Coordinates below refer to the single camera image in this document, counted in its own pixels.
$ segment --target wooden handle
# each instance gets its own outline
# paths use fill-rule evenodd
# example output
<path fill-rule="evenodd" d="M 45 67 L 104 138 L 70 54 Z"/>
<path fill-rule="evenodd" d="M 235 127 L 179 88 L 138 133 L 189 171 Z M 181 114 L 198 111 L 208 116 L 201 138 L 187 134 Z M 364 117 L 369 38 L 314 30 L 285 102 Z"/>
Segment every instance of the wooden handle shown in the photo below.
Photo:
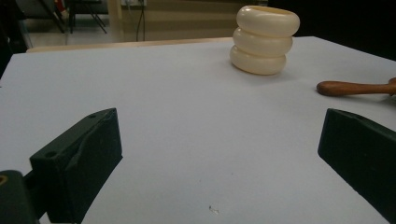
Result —
<path fill-rule="evenodd" d="M 371 94 L 371 93 L 396 93 L 396 85 L 370 85 L 340 81 L 324 81 L 317 85 L 317 90 L 322 95 L 342 96 L 355 94 Z"/>

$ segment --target cream ring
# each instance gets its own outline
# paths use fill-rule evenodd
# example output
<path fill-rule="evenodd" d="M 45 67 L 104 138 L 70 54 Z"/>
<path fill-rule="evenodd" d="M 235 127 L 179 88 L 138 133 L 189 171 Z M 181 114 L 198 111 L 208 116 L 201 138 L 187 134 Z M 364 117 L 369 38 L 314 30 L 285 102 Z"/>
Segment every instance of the cream ring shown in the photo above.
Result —
<path fill-rule="evenodd" d="M 269 37 L 254 35 L 241 28 L 233 32 L 233 42 L 244 52 L 264 57 L 280 57 L 291 49 L 293 41 L 289 37 Z"/>
<path fill-rule="evenodd" d="M 245 31 L 273 37 L 294 35 L 300 27 L 300 19 L 295 13 L 274 7 L 242 7 L 236 22 Z"/>
<path fill-rule="evenodd" d="M 286 56 L 265 58 L 245 53 L 233 46 L 230 51 L 233 65 L 246 72 L 256 75 L 274 75 L 279 73 L 286 64 Z"/>

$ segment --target floor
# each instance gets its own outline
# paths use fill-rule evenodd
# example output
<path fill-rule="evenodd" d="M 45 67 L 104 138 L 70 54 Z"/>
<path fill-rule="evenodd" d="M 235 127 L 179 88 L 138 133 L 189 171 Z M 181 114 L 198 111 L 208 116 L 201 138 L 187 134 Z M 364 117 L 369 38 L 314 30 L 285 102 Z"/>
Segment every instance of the floor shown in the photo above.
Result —
<path fill-rule="evenodd" d="M 106 25 L 107 34 L 91 15 L 77 15 L 73 34 L 70 34 L 67 25 L 64 25 L 65 32 L 62 34 L 52 20 L 28 19 L 24 24 L 33 47 L 111 43 L 108 16 L 100 15 L 100 17 Z M 67 15 L 64 15 L 64 21 L 67 23 Z"/>

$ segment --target white tabletop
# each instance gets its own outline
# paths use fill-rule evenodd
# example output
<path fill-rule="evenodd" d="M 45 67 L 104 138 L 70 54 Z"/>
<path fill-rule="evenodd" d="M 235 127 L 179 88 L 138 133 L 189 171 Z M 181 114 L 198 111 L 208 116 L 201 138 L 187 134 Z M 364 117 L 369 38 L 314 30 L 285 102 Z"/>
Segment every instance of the white tabletop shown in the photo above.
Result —
<path fill-rule="evenodd" d="M 281 74 L 260 77 L 231 65 L 232 45 L 14 55 L 0 88 L 0 170 L 26 174 L 48 142 L 116 107 L 124 159 L 84 223 L 387 223 L 317 150 L 327 108 L 396 130 L 395 100 L 326 97 L 316 85 L 387 83 L 396 62 L 299 37 Z"/>

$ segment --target chair leg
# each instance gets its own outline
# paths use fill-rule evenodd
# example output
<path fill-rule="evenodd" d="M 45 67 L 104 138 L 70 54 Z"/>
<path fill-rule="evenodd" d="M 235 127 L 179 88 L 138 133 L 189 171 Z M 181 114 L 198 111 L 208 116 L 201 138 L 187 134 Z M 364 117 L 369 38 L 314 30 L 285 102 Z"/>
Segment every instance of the chair leg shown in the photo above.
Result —
<path fill-rule="evenodd" d="M 64 34 L 64 28 L 62 28 L 62 25 L 59 23 L 58 19 L 56 19 L 55 15 L 51 12 L 51 10 L 47 7 L 47 5 L 44 3 L 43 0 L 38 0 L 38 2 L 41 4 L 41 6 L 46 10 L 46 12 L 49 14 L 49 16 L 52 18 L 52 20 L 55 22 L 55 24 L 58 26 L 59 30 Z"/>
<path fill-rule="evenodd" d="M 100 26 L 100 28 L 102 28 L 102 30 L 105 32 L 105 34 L 107 34 L 107 31 L 105 30 L 104 26 L 105 24 L 103 23 L 103 21 L 99 18 L 98 14 L 93 10 L 92 7 L 90 7 L 88 4 L 83 4 L 85 6 L 85 8 L 87 8 L 90 13 L 91 16 L 93 17 L 93 19 L 96 21 L 96 23 Z"/>
<path fill-rule="evenodd" d="M 76 4 L 71 1 L 69 7 L 69 28 L 70 34 L 73 34 L 73 27 L 76 26 Z"/>
<path fill-rule="evenodd" d="M 59 11 L 59 9 L 57 7 L 55 8 L 55 14 L 58 17 L 58 19 L 61 22 L 61 24 L 64 25 L 64 20 L 62 19 L 62 13 Z"/>

